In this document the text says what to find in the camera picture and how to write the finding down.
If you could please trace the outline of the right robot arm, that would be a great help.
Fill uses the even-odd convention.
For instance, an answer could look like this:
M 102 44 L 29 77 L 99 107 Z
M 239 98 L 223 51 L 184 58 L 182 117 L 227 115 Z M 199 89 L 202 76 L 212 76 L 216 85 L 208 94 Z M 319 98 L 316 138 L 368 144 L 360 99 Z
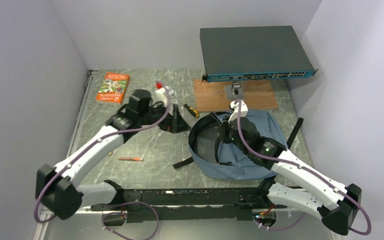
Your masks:
M 277 136 L 277 125 L 266 120 L 258 126 L 246 117 L 223 121 L 219 127 L 223 143 L 233 144 L 252 166 L 265 168 L 299 184 L 302 191 L 274 181 L 264 181 L 255 194 L 256 203 L 267 208 L 271 204 L 295 208 L 321 220 L 332 232 L 346 236 L 361 207 L 362 189 L 345 185 L 315 170 L 288 149 L 283 135 Z

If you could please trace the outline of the blue student backpack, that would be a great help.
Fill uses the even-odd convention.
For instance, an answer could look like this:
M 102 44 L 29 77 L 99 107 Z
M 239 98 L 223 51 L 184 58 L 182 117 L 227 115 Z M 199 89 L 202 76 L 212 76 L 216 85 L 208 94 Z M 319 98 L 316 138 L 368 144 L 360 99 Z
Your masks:
M 245 130 L 245 137 L 239 132 L 243 143 L 222 143 L 218 128 L 228 122 L 231 114 L 211 112 L 198 120 L 188 135 L 191 157 L 175 163 L 173 168 L 195 163 L 205 175 L 222 180 L 257 180 L 275 176 L 271 170 L 274 161 L 265 157 L 278 158 L 292 146 L 303 118 L 298 118 L 289 138 L 285 138 L 280 125 L 268 111 L 250 109 L 246 116 L 241 116 L 238 126 Z M 263 157 L 256 156 L 245 145 Z

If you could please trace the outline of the orange green treehouse book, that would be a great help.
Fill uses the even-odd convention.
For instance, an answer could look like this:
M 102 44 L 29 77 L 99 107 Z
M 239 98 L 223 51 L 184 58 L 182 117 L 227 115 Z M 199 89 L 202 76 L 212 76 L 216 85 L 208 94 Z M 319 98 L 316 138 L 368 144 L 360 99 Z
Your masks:
M 98 104 L 121 105 L 125 96 L 130 75 L 107 72 L 99 87 L 95 101 Z

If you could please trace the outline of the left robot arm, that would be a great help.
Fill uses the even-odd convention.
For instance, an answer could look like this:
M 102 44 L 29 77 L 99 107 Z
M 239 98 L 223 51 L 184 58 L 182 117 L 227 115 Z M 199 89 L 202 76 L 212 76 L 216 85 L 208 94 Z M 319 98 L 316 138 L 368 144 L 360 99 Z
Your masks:
M 85 145 L 54 166 L 44 164 L 36 174 L 34 217 L 39 219 L 39 206 L 66 220 L 78 209 L 106 205 L 111 210 L 125 203 L 124 189 L 112 180 L 82 185 L 82 180 L 110 152 L 125 144 L 138 132 L 158 127 L 172 134 L 189 131 L 191 127 L 174 103 L 175 90 L 163 86 L 155 91 L 156 99 L 145 89 L 136 89 L 128 103 L 113 114 L 98 133 Z

